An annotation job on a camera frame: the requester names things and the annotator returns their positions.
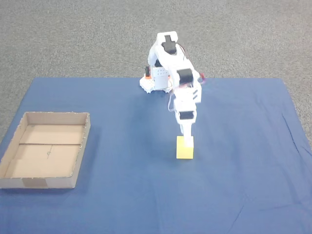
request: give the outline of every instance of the cardboard flap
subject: cardboard flap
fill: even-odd
[[[79,145],[20,145],[5,177],[69,177],[79,148]]]
[[[28,126],[28,122],[27,122],[26,114],[24,114],[23,118],[19,122],[19,125],[18,125],[16,131],[14,132],[13,138],[10,141],[8,148],[6,149],[3,158],[1,159],[1,162],[0,162],[0,178],[4,177],[6,170],[10,164],[11,159],[14,158],[14,156],[18,150],[18,147],[19,147],[20,139],[22,138],[27,126]]]
[[[28,124],[85,125],[88,113],[26,112]]]
[[[28,125],[20,144],[80,145],[84,125]]]

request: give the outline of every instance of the blue cloth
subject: blue cloth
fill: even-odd
[[[136,78],[36,78],[26,111],[89,112],[77,186],[0,190],[0,233],[312,233],[312,152],[279,79],[209,79],[194,159],[176,159],[168,94]]]

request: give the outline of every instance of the cardboard tray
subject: cardboard tray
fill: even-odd
[[[89,113],[26,112],[0,162],[0,188],[74,188]]]

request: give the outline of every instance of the yellow cube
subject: yellow cube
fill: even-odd
[[[177,136],[176,138],[176,158],[177,159],[193,159],[194,147],[185,147],[184,137]]]

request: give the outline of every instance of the robotic arm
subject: robotic arm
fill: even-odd
[[[157,34],[149,52],[149,66],[146,67],[144,77],[140,80],[140,86],[147,93],[157,90],[170,92],[168,109],[171,97],[175,95],[174,109],[169,110],[175,112],[175,118],[180,125],[183,147],[193,149],[191,128],[196,121],[196,103],[201,102],[201,84],[198,81],[201,75],[186,58],[185,51],[177,40],[176,32]]]

